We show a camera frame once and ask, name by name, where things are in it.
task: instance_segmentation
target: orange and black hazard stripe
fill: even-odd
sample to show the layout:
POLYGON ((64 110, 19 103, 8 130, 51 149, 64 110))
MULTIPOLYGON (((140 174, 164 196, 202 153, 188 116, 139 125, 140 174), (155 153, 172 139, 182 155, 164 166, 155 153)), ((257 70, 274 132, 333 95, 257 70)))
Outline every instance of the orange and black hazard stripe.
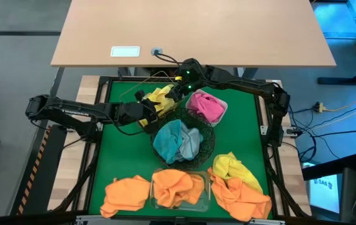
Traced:
POLYGON ((48 136, 49 136, 50 132, 51 132, 51 126, 48 126, 48 130, 46 130, 46 132, 44 133, 43 140, 41 141, 40 150, 39 150, 38 156, 36 158, 36 161, 34 162, 28 183, 26 184, 26 187, 25 187, 25 190, 23 193, 23 197, 21 200, 21 204, 19 205, 18 211, 16 212, 17 215, 22 215, 22 213, 23 213, 23 209, 24 209, 26 202, 28 200, 28 197, 29 197, 29 193, 32 190, 34 177, 35 177, 36 173, 38 172, 40 160, 43 157, 44 148, 46 147, 48 136))

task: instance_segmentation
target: wooden board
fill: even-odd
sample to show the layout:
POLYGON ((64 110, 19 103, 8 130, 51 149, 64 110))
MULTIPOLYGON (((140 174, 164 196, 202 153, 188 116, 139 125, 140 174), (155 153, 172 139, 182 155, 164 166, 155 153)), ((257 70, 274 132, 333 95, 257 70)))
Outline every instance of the wooden board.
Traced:
MULTIPOLYGON (((96 97, 97 86, 99 76, 83 76, 81 85, 79 87, 77 101, 83 103, 94 103, 96 97)), ((100 102, 104 100, 104 92, 101 95, 100 102)), ((263 99, 260 98, 260 105, 262 107, 262 116, 264 125, 267 125, 267 115, 265 113, 263 99)), ((283 118, 283 126, 290 126, 289 116, 286 115, 283 118)), ((67 135, 65 143, 70 143, 78 139, 76 133, 69 133, 67 135)), ((283 138, 283 141, 295 145, 295 141, 289 137, 283 138)), ((73 188, 78 178, 79 167, 81 164, 81 158, 83 154, 84 143, 78 142, 69 148, 65 149, 61 155, 61 160, 58 166, 56 180, 54 182, 53 191, 51 193, 51 199, 48 205, 48 209, 54 209, 61 201, 68 195, 73 188)), ((280 161, 282 165, 283 177, 285 180, 285 186, 289 193, 292 195, 296 203, 309 215, 311 215, 311 209, 308 202, 308 197, 305 189, 305 183, 303 181, 302 169, 298 160, 296 149, 291 146, 282 145, 278 148, 280 154, 280 161)), ((78 209, 83 208, 83 201, 86 193, 86 187, 81 191, 80 204, 78 209)), ((275 187, 275 198, 277 199, 278 213, 283 214, 282 202, 279 190, 275 187)))
POLYGON ((53 66, 336 66, 308 0, 73 0, 53 66), (139 46, 139 57, 110 57, 139 46))

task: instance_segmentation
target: wooden table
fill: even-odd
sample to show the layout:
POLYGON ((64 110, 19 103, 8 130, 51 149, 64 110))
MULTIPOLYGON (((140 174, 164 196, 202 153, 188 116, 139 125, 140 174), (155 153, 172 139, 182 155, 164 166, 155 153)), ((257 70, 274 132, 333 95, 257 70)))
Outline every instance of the wooden table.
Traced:
POLYGON ((51 64, 171 66, 154 47, 214 66, 336 66, 308 0, 73 0, 51 64))
MULTIPOLYGON (((77 101, 82 103, 94 103, 98 87, 99 76, 83 76, 79 87, 77 101)), ((104 101, 105 89, 101 95, 100 102, 104 101)), ((263 99, 260 98, 260 105, 263 106, 263 99)), ((265 109, 262 107, 262 116, 264 125, 267 125, 267 115, 265 109)), ((283 118, 283 126, 290 126, 289 116, 286 115, 283 118)), ((78 139, 78 135, 74 133, 68 133, 65 143, 70 143, 78 139)), ((283 138, 284 142, 295 144, 295 141, 289 137, 283 138)), ((56 179, 51 193, 51 199, 48 205, 48 209, 54 209, 70 192, 76 183, 78 178, 79 167, 81 165, 81 158, 83 155, 84 142, 78 142, 68 148, 66 148, 61 156, 61 160, 58 166, 56 179)), ((310 205, 305 189, 305 183, 303 181, 302 170, 297 156, 297 151, 291 146, 282 145, 279 150, 280 162, 282 165, 283 178, 285 186, 294 200, 307 214, 311 215, 310 205)), ((86 188, 82 188, 78 209, 83 208, 83 201, 86 188)), ((277 209, 279 214, 283 214, 282 202, 278 189, 275 187, 275 198, 277 200, 277 209)))

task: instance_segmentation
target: cloth pile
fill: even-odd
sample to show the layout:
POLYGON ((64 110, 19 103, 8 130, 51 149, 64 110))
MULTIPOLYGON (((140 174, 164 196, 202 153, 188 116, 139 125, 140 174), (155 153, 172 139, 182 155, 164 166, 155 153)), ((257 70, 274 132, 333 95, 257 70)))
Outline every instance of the cloth pile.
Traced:
POLYGON ((187 108, 204 114, 208 122, 211 123, 218 122, 225 111, 218 99, 207 93, 193 93, 187 108))
POLYGON ((266 219, 272 203, 253 174, 236 160, 232 152, 218 155, 208 168, 216 202, 239 221, 266 219))
MULTIPOLYGON (((143 97, 143 99, 149 99, 154 103, 159 103, 155 105, 155 111, 159 112, 158 116, 162 116, 165 112, 173 109, 175 107, 175 102, 168 97, 165 97, 173 88, 173 84, 169 84, 163 88, 156 88, 152 93, 148 93, 143 97)), ((142 119, 139 123, 145 127, 147 126, 148 122, 146 119, 142 119)))
POLYGON ((104 204, 100 213, 104 218, 114 216, 119 210, 137 211, 145 205, 150 193, 150 182, 139 175, 124 178, 106 186, 104 204))
POLYGON ((157 133, 153 146, 167 164, 192 160, 198 154, 203 136, 197 128, 188 129, 176 119, 165 124, 157 133))
POLYGON ((204 190, 200 175, 177 169, 164 169, 153 174, 154 197, 157 204, 166 208, 180 206, 182 201, 196 204, 204 190))

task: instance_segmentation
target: orange cloth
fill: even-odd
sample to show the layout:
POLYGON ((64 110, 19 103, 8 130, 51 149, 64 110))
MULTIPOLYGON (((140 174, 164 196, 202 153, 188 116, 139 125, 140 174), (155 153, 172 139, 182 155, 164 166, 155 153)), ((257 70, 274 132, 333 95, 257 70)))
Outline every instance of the orange cloth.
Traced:
POLYGON ((100 213, 104 218, 114 216, 119 210, 137 211, 145 205, 150 192, 150 182, 139 175, 124 178, 105 187, 106 196, 100 213))
POLYGON ((213 181, 211 190, 216 202, 224 210, 239 221, 249 221, 251 218, 266 219, 271 210, 271 198, 247 186, 239 177, 225 181, 213 174, 212 168, 208 173, 213 181))
POLYGON ((196 204, 204 190, 204 180, 200 175, 177 169, 164 169, 154 173, 153 182, 157 204, 167 208, 180 206, 182 201, 196 204))

